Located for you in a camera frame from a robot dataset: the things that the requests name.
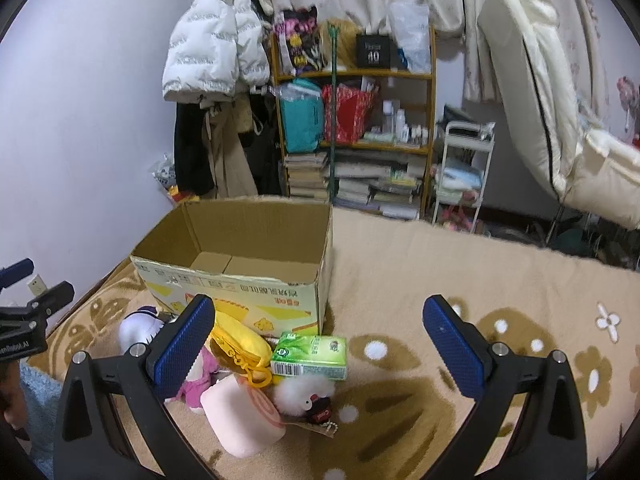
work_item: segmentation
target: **white flower pattern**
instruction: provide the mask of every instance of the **white flower pattern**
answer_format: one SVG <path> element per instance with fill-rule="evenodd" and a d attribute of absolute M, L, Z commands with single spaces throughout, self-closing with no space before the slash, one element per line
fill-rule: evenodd
<path fill-rule="evenodd" d="M 611 314 L 607 312 L 607 309 L 601 303 L 598 304 L 598 312 L 600 317 L 596 318 L 596 326 L 600 330 L 608 330 L 611 342 L 617 343 L 620 340 L 617 329 L 620 324 L 620 316 L 613 312 Z"/>

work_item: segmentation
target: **green tissue pack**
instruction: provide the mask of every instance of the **green tissue pack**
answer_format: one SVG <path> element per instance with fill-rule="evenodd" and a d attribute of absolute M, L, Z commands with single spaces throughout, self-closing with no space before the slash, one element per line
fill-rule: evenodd
<path fill-rule="evenodd" d="M 347 340 L 330 335 L 285 332 L 271 357 L 276 375 L 324 375 L 336 381 L 347 378 Z"/>

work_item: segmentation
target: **white rolling cart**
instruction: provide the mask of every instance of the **white rolling cart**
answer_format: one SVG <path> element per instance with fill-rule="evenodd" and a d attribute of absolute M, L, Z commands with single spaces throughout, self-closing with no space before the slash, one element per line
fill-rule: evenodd
<path fill-rule="evenodd" d="M 469 137 L 460 134 L 452 134 L 450 132 L 452 129 L 468 130 L 470 132 L 475 132 L 476 134 L 478 134 L 478 136 Z M 444 189 L 442 187 L 442 181 L 444 180 L 442 177 L 440 178 L 440 182 L 435 184 L 434 187 L 436 192 L 436 203 L 433 212 L 433 219 L 431 221 L 432 225 L 435 225 L 438 218 L 438 208 L 440 204 L 461 205 L 463 207 L 469 207 L 476 210 L 474 214 L 474 221 L 471 225 L 471 232 L 475 232 L 476 223 L 478 223 L 478 213 L 480 212 L 480 206 L 482 205 L 482 199 L 484 198 L 484 188 L 486 186 L 486 180 L 489 174 L 491 155 L 494 151 L 495 137 L 491 128 L 489 129 L 490 133 L 486 136 L 485 140 L 481 139 L 482 134 L 486 130 L 487 128 L 484 124 L 467 123 L 465 121 L 451 121 L 444 129 L 444 152 L 442 153 L 442 168 L 440 170 L 441 175 L 444 174 L 445 165 L 447 163 L 447 150 L 449 148 L 463 148 L 464 150 L 472 150 L 474 152 L 485 152 L 487 153 L 487 158 L 486 164 L 484 165 L 484 171 L 482 172 L 482 187 L 475 202 L 464 202 L 462 200 L 462 191 L 452 191 Z"/>

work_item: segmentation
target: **white dot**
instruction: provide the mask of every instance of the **white dot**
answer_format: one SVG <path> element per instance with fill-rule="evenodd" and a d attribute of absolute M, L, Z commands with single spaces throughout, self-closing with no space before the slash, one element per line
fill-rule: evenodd
<path fill-rule="evenodd" d="M 386 345 L 382 341 L 369 341 L 364 347 L 364 354 L 372 361 L 380 361 L 386 352 Z"/>
<path fill-rule="evenodd" d="M 352 404 L 347 404 L 340 408 L 338 417 L 340 418 L 341 422 L 344 422 L 345 424 L 351 424 L 358 418 L 358 409 Z"/>
<path fill-rule="evenodd" d="M 591 373 L 589 374 L 589 393 L 590 394 L 596 391 L 596 388 L 598 387 L 598 382 L 600 382 L 600 374 L 598 373 L 597 370 L 591 370 Z"/>
<path fill-rule="evenodd" d="M 534 339 L 531 342 L 531 350 L 535 353 L 542 352 L 545 349 L 545 344 L 542 339 Z"/>
<path fill-rule="evenodd" d="M 322 478 L 323 480 L 344 480 L 347 475 L 344 474 L 342 469 L 329 469 Z"/>
<path fill-rule="evenodd" d="M 494 323 L 494 328 L 498 334 L 504 334 L 505 332 L 507 332 L 507 329 L 509 328 L 509 323 L 507 323 L 503 319 L 499 319 Z"/>

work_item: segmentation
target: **down jacket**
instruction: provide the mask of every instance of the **down jacket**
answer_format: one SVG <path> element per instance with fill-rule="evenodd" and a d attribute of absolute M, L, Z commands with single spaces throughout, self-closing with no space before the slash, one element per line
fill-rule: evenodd
<path fill-rule="evenodd" d="M 251 0 L 194 0 L 171 34 L 162 94 L 167 101 L 206 108 L 269 77 L 262 25 Z"/>

